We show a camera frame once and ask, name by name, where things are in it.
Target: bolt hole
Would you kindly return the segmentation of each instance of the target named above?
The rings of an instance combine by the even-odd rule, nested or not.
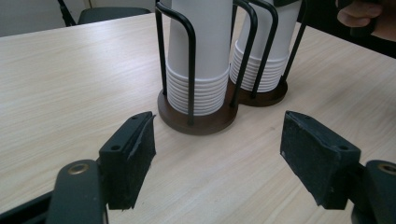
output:
[[[120,146],[113,146],[112,148],[111,148],[111,150],[113,150],[113,151],[117,151],[117,150],[119,150],[120,149]]]
[[[388,173],[390,175],[396,175],[396,166],[381,163],[378,165],[379,169],[382,170],[385,173]]]
[[[70,167],[67,173],[69,173],[70,175],[79,175],[86,172],[89,167],[90,166],[87,163],[76,164]]]
[[[339,146],[339,148],[340,148],[341,150],[348,150],[348,149],[349,149],[349,148],[346,147],[346,146]]]

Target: stack of paper cups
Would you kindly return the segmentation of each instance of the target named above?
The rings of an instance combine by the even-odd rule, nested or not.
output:
[[[266,1],[270,4],[274,3],[273,0]],[[302,0],[299,0],[289,5],[276,8],[278,14],[278,26],[268,60],[262,73],[258,92],[267,92],[276,88],[285,71],[285,67],[289,59],[290,41],[297,21],[297,16],[300,11],[301,2]],[[259,25],[241,86],[242,89],[247,91],[252,91],[253,89],[254,81],[258,75],[259,67],[262,62],[262,55],[264,53],[272,25],[272,16],[269,11],[253,4],[252,6],[257,13]],[[238,77],[240,64],[248,40],[249,27],[250,18],[246,16],[241,34],[238,41],[235,43],[232,70],[230,73],[230,79],[233,83],[236,82]]]
[[[173,0],[196,35],[194,116],[221,108],[230,71],[230,33],[233,0]],[[189,40],[184,27],[171,21],[167,72],[167,99],[177,111],[188,113]]]

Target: light wood tabletop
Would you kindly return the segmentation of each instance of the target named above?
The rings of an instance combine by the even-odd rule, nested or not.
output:
[[[109,211],[110,223],[350,223],[352,203],[317,207],[279,155],[284,113],[344,136],[362,164],[396,162],[396,62],[307,28],[288,84],[279,104],[240,105],[207,136],[158,116],[135,209]],[[153,14],[0,38],[0,213],[51,191],[66,164],[97,159],[129,117],[158,114],[161,89]]]

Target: brown round base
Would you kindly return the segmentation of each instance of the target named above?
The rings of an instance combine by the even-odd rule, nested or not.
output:
[[[181,133],[206,135],[219,132],[233,123],[238,106],[230,107],[232,91],[227,89],[223,106],[213,114],[195,116],[193,125],[188,125],[188,116],[176,111],[161,91],[158,95],[158,109],[163,121],[171,128]]]
[[[232,91],[235,89],[235,84],[229,80],[229,88],[231,86]],[[251,91],[245,91],[240,89],[238,96],[238,103],[241,105],[249,106],[269,106],[275,105],[285,98],[286,92],[288,91],[288,83],[285,81],[279,83],[275,89],[268,92],[258,92],[255,98],[251,98]]]

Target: black chair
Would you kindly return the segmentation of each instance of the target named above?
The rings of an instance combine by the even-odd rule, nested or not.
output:
[[[58,2],[61,7],[62,16],[66,26],[81,25],[98,21],[110,21],[151,13],[150,10],[142,7],[95,7],[83,10],[79,15],[78,22],[76,23],[64,3],[64,0],[58,0]]]

